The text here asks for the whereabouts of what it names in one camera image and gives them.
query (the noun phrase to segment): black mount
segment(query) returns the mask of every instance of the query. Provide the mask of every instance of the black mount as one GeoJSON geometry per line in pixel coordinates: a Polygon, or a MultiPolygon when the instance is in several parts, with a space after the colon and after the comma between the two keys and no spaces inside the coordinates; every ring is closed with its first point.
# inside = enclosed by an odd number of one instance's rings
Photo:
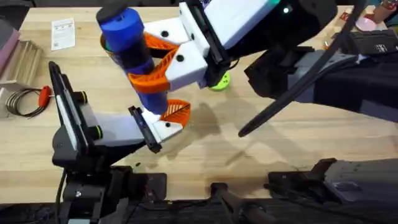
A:
{"type": "Polygon", "coordinates": [[[289,224],[267,214],[265,206],[255,200],[239,198],[228,191],[225,183],[211,184],[211,197],[221,202],[230,224],[289,224]]]}
{"type": "Polygon", "coordinates": [[[165,174],[134,174],[129,166],[111,167],[108,172],[93,175],[70,172],[63,191],[61,224],[81,219],[122,223],[130,201],[163,200],[166,180],[165,174]]]}
{"type": "Polygon", "coordinates": [[[131,107],[129,111],[144,136],[142,142],[117,147],[96,145],[94,141],[103,133],[99,126],[87,126],[80,108],[82,102],[76,97],[81,94],[73,94],[68,77],[56,63],[50,62],[49,69],[61,123],[53,137],[52,161],[64,168],[66,174],[63,203],[56,217],[61,224],[81,223],[81,220],[90,224],[119,224],[130,200],[166,198],[166,174],[135,174],[129,166],[112,166],[145,145],[154,153],[162,148],[150,132],[141,109],[131,107]]]}
{"type": "Polygon", "coordinates": [[[317,203],[342,203],[324,184],[325,172],[337,160],[322,159],[308,172],[270,172],[264,187],[273,198],[311,198],[317,203]]]}

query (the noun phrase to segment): wooden table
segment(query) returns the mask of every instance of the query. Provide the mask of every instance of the wooden table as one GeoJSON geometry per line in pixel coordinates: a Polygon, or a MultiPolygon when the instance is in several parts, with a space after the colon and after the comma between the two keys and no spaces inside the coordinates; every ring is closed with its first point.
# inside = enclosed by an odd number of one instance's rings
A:
{"type": "MultiPolygon", "coordinates": [[[[129,114],[141,105],[123,71],[100,46],[98,8],[34,8],[21,28],[21,39],[32,39],[44,50],[35,86],[51,85],[47,64],[57,62],[75,90],[85,90],[99,113],[129,114]],[[73,17],[76,46],[50,50],[51,21],[73,17]]],[[[144,22],[178,14],[176,7],[137,9],[144,22]]],[[[322,47],[326,31],[305,44],[322,47]]],[[[205,198],[212,182],[227,182],[245,197],[269,197],[262,189],[267,173],[308,170],[319,159],[350,161],[398,156],[394,123],[326,106],[292,103],[257,131],[238,137],[238,131],[264,109],[270,99],[258,97],[243,70],[259,54],[242,58],[231,71],[232,83],[223,92],[199,90],[196,84],[170,93],[192,104],[190,124],[182,134],[163,144],[159,154],[147,148],[118,164],[138,172],[168,174],[168,198],[205,198]]],[[[36,100],[22,102],[35,107],[36,100]]],[[[0,203],[53,202],[61,169],[52,164],[51,146],[59,128],[55,102],[33,119],[11,116],[0,120],[0,203]]]]}

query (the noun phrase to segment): black joint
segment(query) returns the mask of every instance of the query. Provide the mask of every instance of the black joint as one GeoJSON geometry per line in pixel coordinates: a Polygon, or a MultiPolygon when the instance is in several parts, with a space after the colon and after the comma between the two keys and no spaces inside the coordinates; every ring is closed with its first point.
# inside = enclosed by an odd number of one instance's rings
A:
{"type": "Polygon", "coordinates": [[[91,138],[95,140],[99,140],[103,138],[103,132],[100,126],[91,126],[88,127],[88,133],[91,136],[91,138]]]}
{"type": "Polygon", "coordinates": [[[169,36],[169,32],[167,32],[166,30],[163,30],[161,33],[162,37],[168,37],[169,36]]]}
{"type": "Polygon", "coordinates": [[[88,102],[87,94],[85,91],[73,92],[73,99],[80,105],[85,105],[88,102]]]}
{"type": "Polygon", "coordinates": [[[184,56],[183,55],[177,55],[177,61],[178,62],[183,62],[184,61],[184,56]]]}
{"type": "Polygon", "coordinates": [[[228,184],[226,184],[226,183],[212,183],[210,185],[211,195],[217,194],[218,190],[228,190],[228,184]]]}

